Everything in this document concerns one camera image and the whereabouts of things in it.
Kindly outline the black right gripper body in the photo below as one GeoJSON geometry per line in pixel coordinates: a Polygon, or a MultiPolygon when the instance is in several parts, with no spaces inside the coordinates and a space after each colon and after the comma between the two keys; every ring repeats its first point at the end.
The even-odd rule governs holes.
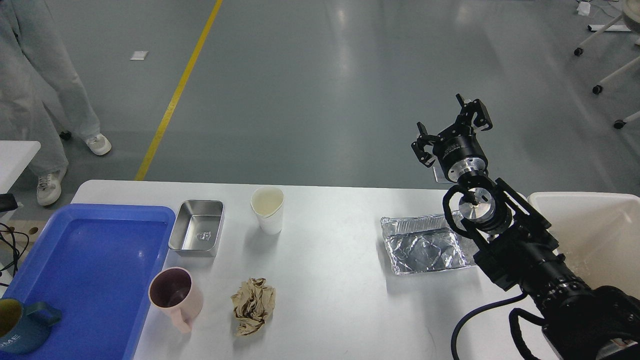
{"type": "Polygon", "coordinates": [[[457,183],[465,173],[486,173],[489,169],[489,160],[470,125],[451,125],[442,130],[434,143],[433,154],[446,180],[451,183],[457,183]]]}

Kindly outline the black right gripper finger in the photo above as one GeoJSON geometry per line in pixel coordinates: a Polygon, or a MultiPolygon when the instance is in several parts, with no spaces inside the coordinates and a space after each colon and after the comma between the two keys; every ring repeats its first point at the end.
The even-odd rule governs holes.
{"type": "Polygon", "coordinates": [[[418,135],[416,141],[411,144],[411,149],[418,161],[425,167],[432,167],[436,161],[436,157],[429,153],[426,148],[432,147],[441,141],[439,135],[428,134],[425,125],[422,121],[416,123],[418,129],[418,135]]]}
{"type": "Polygon", "coordinates": [[[455,135],[475,135],[476,132],[487,132],[493,128],[485,104],[480,99],[466,100],[461,94],[455,94],[461,110],[453,123],[455,135]]]}

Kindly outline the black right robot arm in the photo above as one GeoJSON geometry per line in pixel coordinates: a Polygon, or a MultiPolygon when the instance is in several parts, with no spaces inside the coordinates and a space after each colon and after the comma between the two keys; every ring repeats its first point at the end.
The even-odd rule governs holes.
{"type": "Polygon", "coordinates": [[[411,148],[423,166],[438,162],[451,187],[442,200],[446,222],[458,235],[477,246],[475,264],[489,280],[521,294],[483,305],[462,317],[451,335],[450,350],[457,360],[458,335],[472,317],[530,297],[540,315],[521,308],[510,310],[510,335],[519,355],[534,360],[522,336],[520,320],[541,328],[560,360],[637,360],[639,358],[639,301],[612,285],[592,289],[556,253],[558,240],[551,223],[502,178],[489,176],[489,160],[477,141],[477,130],[493,123],[479,99],[455,96],[461,110],[452,125],[430,134],[417,123],[411,148]]]}

